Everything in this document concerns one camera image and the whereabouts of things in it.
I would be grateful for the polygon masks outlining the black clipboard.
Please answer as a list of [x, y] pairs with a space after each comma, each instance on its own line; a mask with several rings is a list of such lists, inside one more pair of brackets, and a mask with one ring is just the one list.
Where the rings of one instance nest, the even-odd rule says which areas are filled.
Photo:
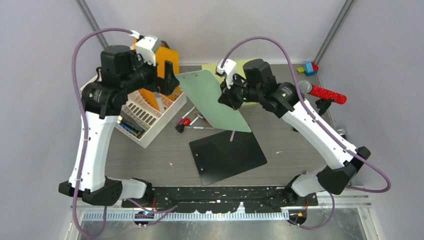
[[209, 186], [267, 164], [267, 158], [253, 132], [225, 130], [189, 143], [201, 180]]

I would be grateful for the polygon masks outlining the Nineteen Eighty-Four dark book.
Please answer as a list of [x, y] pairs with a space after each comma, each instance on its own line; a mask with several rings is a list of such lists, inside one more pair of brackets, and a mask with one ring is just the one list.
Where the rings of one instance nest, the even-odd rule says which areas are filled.
[[123, 116], [119, 118], [119, 125], [137, 139], [140, 139], [146, 132], [146, 130], [136, 122]]

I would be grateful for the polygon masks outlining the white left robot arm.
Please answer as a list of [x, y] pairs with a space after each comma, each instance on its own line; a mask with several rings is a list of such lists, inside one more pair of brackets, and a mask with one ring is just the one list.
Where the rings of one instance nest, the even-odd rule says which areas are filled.
[[100, 54], [97, 78], [82, 90], [81, 137], [75, 168], [59, 193], [93, 206], [112, 206], [134, 199], [141, 207], [153, 202], [152, 184], [139, 178], [105, 175], [110, 139], [129, 94], [146, 89], [170, 95], [179, 85], [170, 60], [148, 64], [147, 55], [125, 45], [112, 45]]

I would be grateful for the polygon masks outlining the thick orange binder folder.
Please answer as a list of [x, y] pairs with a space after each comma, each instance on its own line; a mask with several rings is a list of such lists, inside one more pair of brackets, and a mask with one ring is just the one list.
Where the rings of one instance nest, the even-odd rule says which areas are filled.
[[139, 89], [138, 92], [140, 93], [144, 101], [148, 103], [151, 107], [153, 107], [160, 113], [165, 112], [165, 106], [163, 104], [161, 95], [158, 92], [151, 92], [144, 88]]

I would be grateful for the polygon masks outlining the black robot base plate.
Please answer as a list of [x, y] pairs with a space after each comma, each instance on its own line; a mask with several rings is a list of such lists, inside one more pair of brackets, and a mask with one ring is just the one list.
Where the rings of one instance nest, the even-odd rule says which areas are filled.
[[234, 213], [244, 207], [248, 214], [277, 213], [283, 207], [318, 205], [316, 194], [306, 197], [289, 196], [282, 186], [187, 186], [187, 187], [153, 187], [147, 194], [133, 201], [124, 200], [123, 208], [137, 206], [154, 207], [165, 211], [176, 207], [176, 213], [213, 214]]

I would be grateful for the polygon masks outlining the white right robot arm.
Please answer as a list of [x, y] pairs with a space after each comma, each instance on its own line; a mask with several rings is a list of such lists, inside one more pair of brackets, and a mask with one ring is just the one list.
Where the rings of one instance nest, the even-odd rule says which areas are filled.
[[278, 83], [268, 62], [250, 60], [243, 65], [244, 77], [237, 73], [235, 61], [221, 60], [215, 69], [224, 80], [218, 102], [237, 110], [244, 102], [259, 103], [263, 109], [290, 124], [321, 154], [326, 165], [313, 172], [295, 176], [287, 185], [285, 198], [299, 205], [307, 195], [327, 191], [341, 194], [363, 166], [371, 152], [356, 147], [339, 135], [313, 111], [310, 103], [297, 94], [290, 82]]

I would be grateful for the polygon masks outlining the mint green clipboard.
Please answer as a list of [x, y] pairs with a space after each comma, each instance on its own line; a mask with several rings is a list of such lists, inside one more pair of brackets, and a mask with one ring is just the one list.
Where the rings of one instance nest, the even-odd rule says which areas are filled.
[[175, 77], [181, 90], [212, 127], [245, 133], [252, 131], [238, 110], [218, 102], [222, 94], [220, 83], [211, 71], [203, 69], [177, 74]]

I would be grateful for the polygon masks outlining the white plastic file rack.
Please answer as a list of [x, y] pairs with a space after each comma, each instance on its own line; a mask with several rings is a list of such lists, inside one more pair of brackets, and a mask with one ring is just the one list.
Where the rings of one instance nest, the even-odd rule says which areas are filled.
[[[121, 108], [113, 109], [105, 115], [101, 115], [99, 110], [86, 110], [86, 120], [81, 121], [81, 137], [78, 149], [81, 150], [83, 144], [87, 144], [88, 152], [109, 149], [111, 136], [114, 129], [119, 130], [132, 141], [143, 148], [147, 148], [162, 129], [170, 122], [173, 116], [187, 102], [186, 96], [182, 93], [175, 101], [162, 96], [165, 101], [166, 110], [161, 113], [151, 107], [138, 91], [132, 92], [128, 96], [126, 104]], [[134, 137], [119, 125], [120, 117], [133, 120], [145, 129], [145, 133], [140, 139]]]

